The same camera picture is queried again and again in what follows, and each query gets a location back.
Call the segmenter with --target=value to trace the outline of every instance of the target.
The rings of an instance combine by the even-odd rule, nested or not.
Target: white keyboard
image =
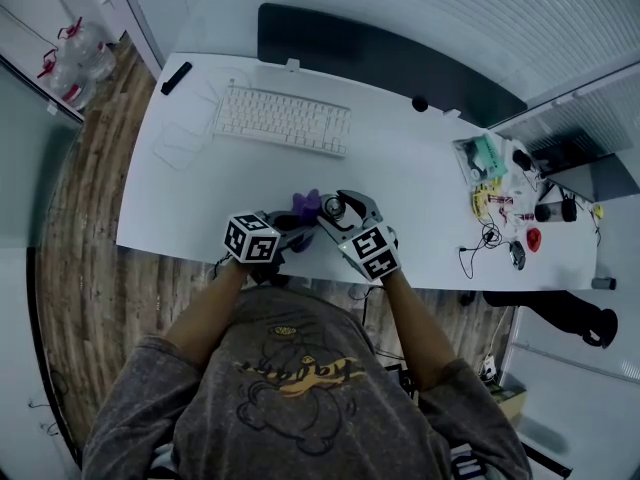
[[[214,133],[346,156],[351,110],[298,96],[229,87]]]

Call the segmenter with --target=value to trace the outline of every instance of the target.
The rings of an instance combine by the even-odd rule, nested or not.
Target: curved black monitor
[[[262,4],[258,58],[402,94],[487,128],[527,109],[500,85],[436,50],[371,25],[298,7]]]

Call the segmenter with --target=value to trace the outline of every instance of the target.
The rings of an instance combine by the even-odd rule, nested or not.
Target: black remote
[[[185,62],[182,66],[180,66],[180,69],[176,71],[171,78],[169,78],[168,81],[162,84],[160,92],[165,96],[168,95],[171,91],[173,91],[173,88],[178,85],[178,82],[180,82],[180,80],[184,78],[184,75],[186,75],[192,67],[193,65],[191,64],[191,62]]]

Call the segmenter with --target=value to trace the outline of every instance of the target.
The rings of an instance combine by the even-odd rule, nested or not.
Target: plastic water bottle
[[[104,41],[100,27],[93,23],[78,23],[60,29],[58,39],[62,40],[61,50],[75,59],[93,80],[107,78],[116,67],[116,58]]]
[[[38,78],[76,110],[82,110],[96,92],[95,82],[82,73],[77,62],[64,54],[58,59],[55,49],[44,55]]]

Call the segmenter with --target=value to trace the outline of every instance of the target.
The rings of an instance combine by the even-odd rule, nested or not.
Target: forearm
[[[414,381],[420,390],[435,386],[442,369],[456,358],[451,343],[400,269],[382,283]]]
[[[165,338],[205,368],[227,327],[250,268],[232,259],[173,323]]]

